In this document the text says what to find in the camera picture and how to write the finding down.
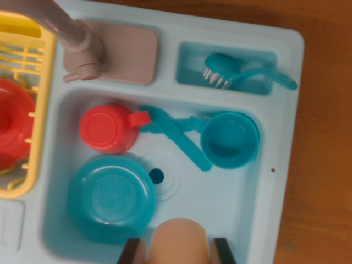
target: teal toy bowl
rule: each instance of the teal toy bowl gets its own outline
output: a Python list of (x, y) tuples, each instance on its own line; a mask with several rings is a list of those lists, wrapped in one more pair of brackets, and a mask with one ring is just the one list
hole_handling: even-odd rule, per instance
[(246, 165), (257, 154), (259, 130), (245, 114), (224, 112), (208, 122), (190, 117), (188, 127), (201, 133), (201, 147), (205, 156), (224, 169)]
[(68, 212), (83, 236), (124, 244), (147, 227), (156, 207), (153, 182), (131, 159), (105, 156), (85, 164), (72, 180)]

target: teal utensil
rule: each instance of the teal utensil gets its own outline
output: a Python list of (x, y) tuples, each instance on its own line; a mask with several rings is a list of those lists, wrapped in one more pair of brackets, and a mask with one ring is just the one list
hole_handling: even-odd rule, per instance
[(245, 114), (224, 112), (208, 122), (190, 117), (188, 126), (201, 133), (202, 150), (218, 167), (238, 168), (257, 154), (259, 130), (255, 122)]
[[(191, 132), (192, 129), (188, 127), (188, 118), (185, 119), (173, 119), (175, 124), (180, 128), (182, 133)], [(153, 134), (161, 134), (161, 130), (156, 127), (153, 123), (148, 125), (140, 126), (139, 127), (140, 133), (153, 133)]]
[(281, 84), (290, 90), (297, 89), (297, 82), (291, 77), (274, 70), (265, 68), (255, 68), (241, 73), (237, 62), (224, 54), (214, 53), (205, 59), (207, 69), (203, 73), (205, 80), (209, 80), (210, 84), (215, 84), (215, 88), (229, 89), (234, 81), (245, 80), (254, 75), (263, 74), (273, 81)]
[(164, 110), (146, 105), (140, 106), (139, 110), (148, 111), (152, 123), (169, 139), (174, 141), (202, 171), (206, 172), (211, 169), (212, 165), (204, 154), (181, 132), (180, 128)]
[(138, 163), (104, 156), (85, 164), (72, 180), (67, 208), (88, 239), (124, 244), (147, 227), (156, 207), (154, 185)]

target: white drain ring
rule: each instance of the white drain ring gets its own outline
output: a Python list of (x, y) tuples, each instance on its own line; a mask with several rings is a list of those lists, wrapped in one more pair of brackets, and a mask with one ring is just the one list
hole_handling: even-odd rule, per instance
[(175, 157), (165, 151), (155, 150), (140, 156), (137, 162), (148, 174), (155, 168), (164, 173), (163, 182), (154, 184), (158, 202), (168, 200), (178, 191), (182, 181), (182, 170)]

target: drain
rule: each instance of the drain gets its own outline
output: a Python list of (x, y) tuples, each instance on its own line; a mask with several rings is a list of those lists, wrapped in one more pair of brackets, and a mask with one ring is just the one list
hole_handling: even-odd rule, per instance
[(165, 151), (154, 150), (137, 160), (154, 183), (157, 201), (166, 201), (179, 189), (182, 170), (177, 159)]
[(155, 168), (149, 172), (149, 177), (154, 184), (160, 184), (163, 182), (165, 176), (161, 169)]

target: red plate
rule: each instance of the red plate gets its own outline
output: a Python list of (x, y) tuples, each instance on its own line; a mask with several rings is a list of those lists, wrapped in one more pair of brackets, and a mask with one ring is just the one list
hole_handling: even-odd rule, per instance
[(0, 79), (0, 168), (9, 167), (24, 158), (30, 149), (35, 111), (32, 98), (17, 84)]

